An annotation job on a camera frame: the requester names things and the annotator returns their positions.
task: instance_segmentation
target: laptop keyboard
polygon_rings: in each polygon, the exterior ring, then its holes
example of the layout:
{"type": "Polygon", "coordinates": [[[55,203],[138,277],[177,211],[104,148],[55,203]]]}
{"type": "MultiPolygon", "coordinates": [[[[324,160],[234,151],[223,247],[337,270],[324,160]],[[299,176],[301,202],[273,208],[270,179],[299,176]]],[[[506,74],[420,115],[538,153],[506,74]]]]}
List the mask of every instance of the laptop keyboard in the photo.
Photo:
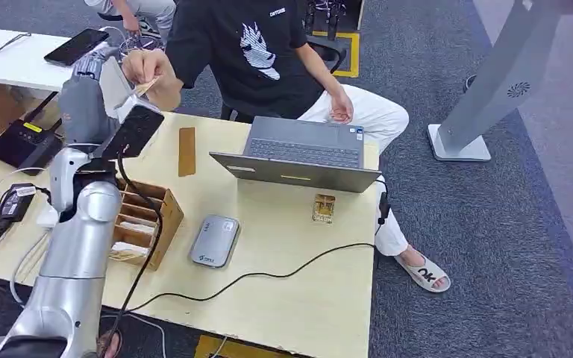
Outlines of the laptop keyboard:
{"type": "Polygon", "coordinates": [[[251,155],[254,157],[322,164],[325,166],[360,168],[359,151],[351,149],[276,142],[273,140],[255,138],[249,143],[249,148],[251,149],[251,155]]]}

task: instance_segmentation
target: robotic arm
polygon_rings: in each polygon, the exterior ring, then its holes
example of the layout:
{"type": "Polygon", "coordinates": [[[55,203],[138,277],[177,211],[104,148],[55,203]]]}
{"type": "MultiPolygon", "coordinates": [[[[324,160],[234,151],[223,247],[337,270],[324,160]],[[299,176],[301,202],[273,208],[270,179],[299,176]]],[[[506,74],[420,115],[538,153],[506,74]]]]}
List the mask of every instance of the robotic arm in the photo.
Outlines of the robotic arm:
{"type": "Polygon", "coordinates": [[[152,104],[129,95],[118,118],[104,110],[99,78],[116,53],[81,58],[64,83],[59,106],[66,147],[49,167],[51,205],[60,220],[21,315],[0,344],[0,358],[96,357],[108,254],[120,208],[115,164],[136,157],[163,121],[152,104]]]}

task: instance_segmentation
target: hand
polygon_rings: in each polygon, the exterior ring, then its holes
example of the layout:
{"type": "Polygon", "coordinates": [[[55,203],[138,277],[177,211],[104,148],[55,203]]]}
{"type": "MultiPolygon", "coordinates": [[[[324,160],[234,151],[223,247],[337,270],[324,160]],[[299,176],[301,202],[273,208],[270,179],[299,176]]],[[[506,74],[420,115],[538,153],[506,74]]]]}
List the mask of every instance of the hand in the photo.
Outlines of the hand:
{"type": "Polygon", "coordinates": [[[175,70],[170,60],[159,48],[152,51],[133,50],[129,52],[122,61],[122,71],[124,76],[134,84],[150,82],[155,75],[175,78],[175,70]]]}
{"type": "Polygon", "coordinates": [[[135,15],[124,16],[124,28],[131,34],[140,32],[140,21],[137,20],[135,15]]]}
{"type": "Polygon", "coordinates": [[[331,118],[335,122],[344,125],[350,123],[354,109],[352,107],[352,101],[348,95],[346,95],[345,91],[342,89],[339,95],[332,95],[331,98],[331,118]]]}

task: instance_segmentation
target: wooden box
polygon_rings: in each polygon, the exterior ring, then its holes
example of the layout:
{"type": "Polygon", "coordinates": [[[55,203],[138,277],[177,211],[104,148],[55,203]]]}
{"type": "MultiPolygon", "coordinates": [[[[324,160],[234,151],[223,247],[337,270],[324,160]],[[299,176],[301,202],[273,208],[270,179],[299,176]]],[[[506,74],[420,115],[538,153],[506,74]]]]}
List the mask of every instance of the wooden box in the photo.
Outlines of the wooden box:
{"type": "MultiPolygon", "coordinates": [[[[153,253],[150,263],[148,263],[148,269],[156,271],[170,246],[170,242],[172,242],[172,239],[175,237],[175,233],[181,224],[181,220],[184,218],[184,212],[179,207],[179,204],[170,189],[137,181],[133,181],[133,183],[142,192],[142,194],[152,199],[157,209],[161,212],[161,216],[163,218],[163,229],[159,238],[159,244],[153,253]]],[[[115,222],[113,242],[126,242],[149,250],[152,247],[154,235],[157,232],[157,226],[159,225],[157,214],[154,210],[150,209],[148,203],[136,194],[135,191],[126,184],[126,182],[118,178],[117,184],[120,192],[122,193],[122,207],[119,210],[119,215],[115,222]],[[138,230],[123,227],[120,225],[122,222],[143,224],[152,227],[154,228],[153,234],[143,233],[138,230]]],[[[110,258],[130,263],[132,265],[141,266],[145,261],[146,255],[140,256],[133,254],[127,256],[123,251],[120,253],[112,250],[110,258]]]]}

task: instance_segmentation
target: sandal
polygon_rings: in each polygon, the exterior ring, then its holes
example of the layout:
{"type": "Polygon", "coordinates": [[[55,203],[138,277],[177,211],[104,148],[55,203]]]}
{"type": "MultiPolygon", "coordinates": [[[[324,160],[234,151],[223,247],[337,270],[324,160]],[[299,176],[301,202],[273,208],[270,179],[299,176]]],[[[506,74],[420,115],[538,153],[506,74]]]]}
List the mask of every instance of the sandal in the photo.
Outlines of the sandal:
{"type": "MultiPolygon", "coordinates": [[[[108,339],[108,335],[110,333],[110,330],[107,331],[105,334],[101,335],[100,338],[98,338],[98,355],[101,354],[101,352],[104,350],[104,344],[106,343],[107,339],[108,339]]],[[[122,343],[124,342],[124,339],[122,338],[122,332],[118,329],[117,331],[115,331],[115,334],[117,335],[117,351],[115,352],[115,354],[113,355],[113,358],[116,358],[119,355],[119,352],[122,349],[122,343]]]]}
{"type": "Polygon", "coordinates": [[[399,263],[405,271],[412,277],[414,282],[416,282],[420,287],[428,290],[429,292],[440,293],[447,291],[451,287],[451,278],[440,268],[437,264],[432,263],[427,257],[423,256],[425,259],[425,264],[423,266],[410,266],[403,261],[398,256],[394,256],[394,259],[399,263]],[[447,285],[445,287],[440,287],[435,289],[432,287],[433,283],[439,279],[447,277],[447,285]]]}

